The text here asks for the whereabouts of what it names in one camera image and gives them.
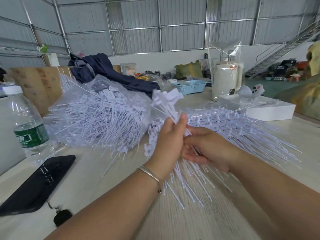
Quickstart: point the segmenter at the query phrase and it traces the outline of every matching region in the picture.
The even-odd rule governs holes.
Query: green bag
[[[176,76],[178,79],[185,76],[203,77],[199,60],[196,60],[195,63],[190,62],[185,65],[176,65],[174,68],[176,69]]]

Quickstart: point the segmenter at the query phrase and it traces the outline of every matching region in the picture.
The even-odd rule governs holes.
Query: woman's right hand
[[[197,164],[210,163],[215,168],[228,173],[232,164],[245,153],[210,129],[191,126],[187,129],[192,135],[184,138],[183,159]],[[192,147],[200,151],[201,155],[196,155]]]

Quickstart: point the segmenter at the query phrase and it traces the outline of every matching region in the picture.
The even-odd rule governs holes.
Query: bracelet
[[[149,169],[147,169],[145,166],[140,166],[140,167],[138,167],[138,169],[140,169],[141,171],[145,172],[149,176],[153,177],[158,182],[158,185],[159,185],[158,193],[161,193],[162,189],[161,189],[161,185],[160,185],[159,179]]]

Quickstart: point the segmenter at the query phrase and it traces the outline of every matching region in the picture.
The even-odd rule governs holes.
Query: smartphone
[[[0,216],[39,210],[75,161],[74,155],[47,159],[1,206]]]

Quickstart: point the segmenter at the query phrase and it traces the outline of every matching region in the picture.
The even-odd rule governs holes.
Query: woman's left hand
[[[181,156],[187,116],[182,113],[177,124],[167,118],[159,132],[157,145],[145,166],[161,180],[166,180]]]

